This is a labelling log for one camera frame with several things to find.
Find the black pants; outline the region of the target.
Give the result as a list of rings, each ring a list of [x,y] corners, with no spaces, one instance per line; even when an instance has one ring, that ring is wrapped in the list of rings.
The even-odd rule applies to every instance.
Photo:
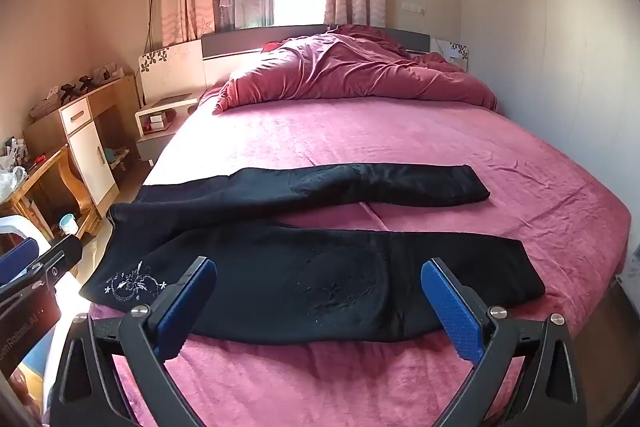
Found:
[[[302,229],[280,217],[360,202],[456,207],[488,196],[465,165],[245,168],[145,186],[110,209],[110,241],[81,295],[125,312],[152,303],[206,257],[218,282],[198,335],[256,345],[396,343],[439,329],[420,286],[422,265],[435,257],[490,305],[544,295],[523,244],[473,233]]]

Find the white plastic chair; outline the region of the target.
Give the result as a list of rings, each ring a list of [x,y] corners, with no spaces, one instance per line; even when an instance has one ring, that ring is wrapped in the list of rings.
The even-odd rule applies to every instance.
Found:
[[[1,217],[0,225],[2,255],[20,245],[25,239],[38,239],[39,230],[23,216]]]

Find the light blue cup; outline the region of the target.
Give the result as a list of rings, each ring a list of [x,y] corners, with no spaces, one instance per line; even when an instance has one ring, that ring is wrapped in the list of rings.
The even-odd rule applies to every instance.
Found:
[[[65,235],[75,235],[79,231],[79,225],[73,213],[65,213],[58,222],[58,226]]]

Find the wooden side shelf table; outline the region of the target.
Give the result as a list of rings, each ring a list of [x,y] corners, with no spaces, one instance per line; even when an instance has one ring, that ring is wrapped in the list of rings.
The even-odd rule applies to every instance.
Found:
[[[96,236],[101,217],[88,188],[72,168],[70,148],[64,145],[28,172],[26,180],[1,202],[1,216],[19,215],[52,242],[62,236],[58,222],[65,213],[73,213],[78,224],[78,239]]]

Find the pink bed sheet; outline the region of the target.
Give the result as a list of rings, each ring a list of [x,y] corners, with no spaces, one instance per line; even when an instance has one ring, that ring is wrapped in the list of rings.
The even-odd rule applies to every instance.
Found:
[[[150,303],[197,257],[218,284],[168,364],[209,426],[427,426],[468,367],[420,271],[577,333],[626,253],[598,180],[480,106],[392,98],[204,102],[82,288],[97,317]]]

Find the wooden desk cabinet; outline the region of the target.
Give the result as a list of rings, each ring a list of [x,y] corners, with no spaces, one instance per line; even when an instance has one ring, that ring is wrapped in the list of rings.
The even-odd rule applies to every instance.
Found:
[[[55,109],[23,130],[32,155],[70,148],[80,179],[100,216],[119,193],[118,182],[139,158],[136,80],[127,75]]]

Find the white bedside table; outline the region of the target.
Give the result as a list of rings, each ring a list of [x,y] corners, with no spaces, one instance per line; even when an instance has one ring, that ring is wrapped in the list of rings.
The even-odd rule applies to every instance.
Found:
[[[134,114],[139,131],[137,149],[143,161],[154,166],[178,129],[198,108],[200,98],[198,92],[173,94]]]

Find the crumpled red duvet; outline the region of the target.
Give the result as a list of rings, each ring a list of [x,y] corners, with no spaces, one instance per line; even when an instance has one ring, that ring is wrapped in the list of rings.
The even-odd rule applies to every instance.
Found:
[[[497,97],[440,54],[407,51],[384,31],[341,25],[270,42],[250,66],[235,69],[214,98],[214,112],[267,102],[329,98],[461,102],[495,110]]]

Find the wall power socket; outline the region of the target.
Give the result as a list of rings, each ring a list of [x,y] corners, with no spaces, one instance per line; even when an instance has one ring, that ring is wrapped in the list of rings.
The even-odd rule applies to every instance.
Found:
[[[411,13],[416,13],[416,14],[421,14],[421,15],[425,14],[424,6],[418,5],[418,4],[415,4],[415,3],[404,2],[401,5],[401,9],[403,11],[407,11],[407,12],[411,12]]]

